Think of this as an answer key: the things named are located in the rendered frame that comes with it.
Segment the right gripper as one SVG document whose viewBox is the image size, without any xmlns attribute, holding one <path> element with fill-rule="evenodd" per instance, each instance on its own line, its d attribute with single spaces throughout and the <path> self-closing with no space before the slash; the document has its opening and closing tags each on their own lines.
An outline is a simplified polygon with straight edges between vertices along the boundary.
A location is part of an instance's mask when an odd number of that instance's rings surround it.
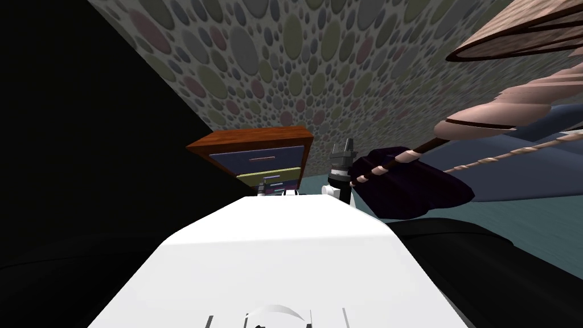
<svg viewBox="0 0 583 328">
<path fill-rule="evenodd" d="M 334 153 L 329 157 L 331 169 L 335 171 L 348 171 L 353 165 L 358 153 L 354 153 L 354 140 L 347 138 L 344 144 L 344 153 L 341 153 L 342 146 L 334 144 Z"/>
</svg>

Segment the olive drawer front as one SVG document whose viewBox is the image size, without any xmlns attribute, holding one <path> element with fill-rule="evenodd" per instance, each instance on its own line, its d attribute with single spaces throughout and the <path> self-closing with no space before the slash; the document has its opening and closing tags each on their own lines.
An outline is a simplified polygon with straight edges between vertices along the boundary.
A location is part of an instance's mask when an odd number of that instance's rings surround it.
<svg viewBox="0 0 583 328">
<path fill-rule="evenodd" d="M 261 171 L 256 173 L 249 173 L 249 174 L 241 174 L 237 176 L 237 179 L 241 180 L 248 186 L 254 187 L 260 184 L 260 181 L 263 177 L 267 177 L 268 175 L 281 175 L 281 179 L 283 181 L 286 180 L 293 180 L 299 179 L 299 175 L 301 172 L 300 167 L 291 167 L 287 169 L 279 169 L 279 170 L 270 170 L 270 171 Z"/>
</svg>

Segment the brown wooden dresser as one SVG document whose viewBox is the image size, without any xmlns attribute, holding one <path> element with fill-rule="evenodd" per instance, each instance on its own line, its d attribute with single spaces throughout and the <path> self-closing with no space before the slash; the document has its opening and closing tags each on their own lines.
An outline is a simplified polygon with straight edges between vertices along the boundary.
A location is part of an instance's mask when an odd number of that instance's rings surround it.
<svg viewBox="0 0 583 328">
<path fill-rule="evenodd" d="M 220 130 L 205 136 L 186 148 L 237 179 L 237 175 L 210 158 L 211 154 L 237 153 L 238 151 L 304 146 L 298 188 L 301 185 L 313 135 L 304 126 L 279 126 L 256 129 Z"/>
</svg>

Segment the dark blue drawer front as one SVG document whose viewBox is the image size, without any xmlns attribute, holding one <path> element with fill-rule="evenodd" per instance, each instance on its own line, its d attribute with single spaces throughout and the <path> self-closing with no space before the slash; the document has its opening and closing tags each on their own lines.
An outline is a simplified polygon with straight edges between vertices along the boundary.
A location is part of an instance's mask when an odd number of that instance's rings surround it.
<svg viewBox="0 0 583 328">
<path fill-rule="evenodd" d="M 261 171 L 301 167 L 303 155 L 304 146 L 292 146 L 238 151 L 237 153 L 211 154 L 210 158 L 235 175 L 241 175 Z M 270 156 L 275 156 L 275 159 L 272 161 L 249 162 L 249 159 L 251 158 Z"/>
</svg>

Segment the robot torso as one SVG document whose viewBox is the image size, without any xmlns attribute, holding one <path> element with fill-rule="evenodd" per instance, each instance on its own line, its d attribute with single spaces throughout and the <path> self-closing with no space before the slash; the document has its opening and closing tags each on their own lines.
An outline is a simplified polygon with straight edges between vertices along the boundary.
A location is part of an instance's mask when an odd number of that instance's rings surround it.
<svg viewBox="0 0 583 328">
<path fill-rule="evenodd" d="M 468 328 L 396 234 L 333 196 L 247 196 L 169 236 L 88 328 Z"/>
</svg>

